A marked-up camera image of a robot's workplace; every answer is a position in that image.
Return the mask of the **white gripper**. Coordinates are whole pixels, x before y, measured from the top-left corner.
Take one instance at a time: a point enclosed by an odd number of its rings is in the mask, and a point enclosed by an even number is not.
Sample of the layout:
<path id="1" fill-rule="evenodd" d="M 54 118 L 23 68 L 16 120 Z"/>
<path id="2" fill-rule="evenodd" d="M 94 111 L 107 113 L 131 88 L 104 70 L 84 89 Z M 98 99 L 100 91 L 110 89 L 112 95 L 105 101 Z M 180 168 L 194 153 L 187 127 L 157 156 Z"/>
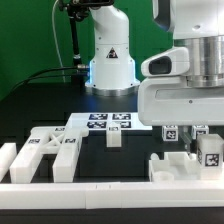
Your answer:
<path id="1" fill-rule="evenodd" d="M 138 117 L 146 126 L 177 125 L 188 154 L 192 125 L 224 125 L 224 87 L 189 88 L 182 78 L 147 78 L 138 91 Z"/>

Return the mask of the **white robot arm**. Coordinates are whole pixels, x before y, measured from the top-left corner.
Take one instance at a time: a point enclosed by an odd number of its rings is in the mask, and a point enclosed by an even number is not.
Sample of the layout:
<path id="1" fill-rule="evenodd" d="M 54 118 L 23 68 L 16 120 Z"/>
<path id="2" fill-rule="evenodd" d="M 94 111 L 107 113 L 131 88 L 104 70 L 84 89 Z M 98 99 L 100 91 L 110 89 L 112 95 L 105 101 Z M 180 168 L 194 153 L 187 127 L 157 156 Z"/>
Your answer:
<path id="1" fill-rule="evenodd" d="M 224 125 L 224 0 L 152 0 L 153 19 L 173 34 L 171 49 L 141 64 L 135 79 L 129 20 L 113 0 L 90 8 L 95 56 L 90 91 L 138 89 L 138 117 L 148 126 Z"/>

